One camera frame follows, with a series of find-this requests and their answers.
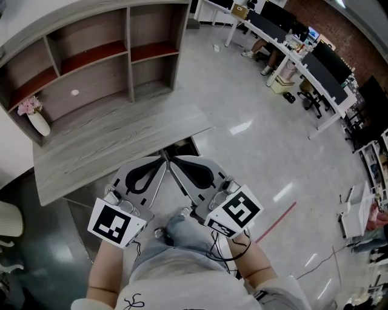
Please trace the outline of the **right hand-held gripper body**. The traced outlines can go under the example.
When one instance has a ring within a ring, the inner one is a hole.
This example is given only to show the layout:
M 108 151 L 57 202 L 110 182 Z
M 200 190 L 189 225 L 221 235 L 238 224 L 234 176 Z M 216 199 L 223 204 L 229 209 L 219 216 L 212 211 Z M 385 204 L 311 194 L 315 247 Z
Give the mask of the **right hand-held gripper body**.
M 254 225 L 264 211 L 247 185 L 226 180 L 217 190 L 209 192 L 196 208 L 195 214 L 204 226 L 233 239 Z

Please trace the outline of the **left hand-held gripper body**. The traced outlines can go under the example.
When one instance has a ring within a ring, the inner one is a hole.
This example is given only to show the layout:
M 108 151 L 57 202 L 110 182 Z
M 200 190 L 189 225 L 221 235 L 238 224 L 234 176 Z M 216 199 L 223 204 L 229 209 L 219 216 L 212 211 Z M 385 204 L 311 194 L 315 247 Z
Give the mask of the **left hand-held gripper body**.
M 153 220 L 154 214 L 143 206 L 126 200 L 112 185 L 105 188 L 105 196 L 97 198 L 87 227 L 100 239 L 126 248 Z

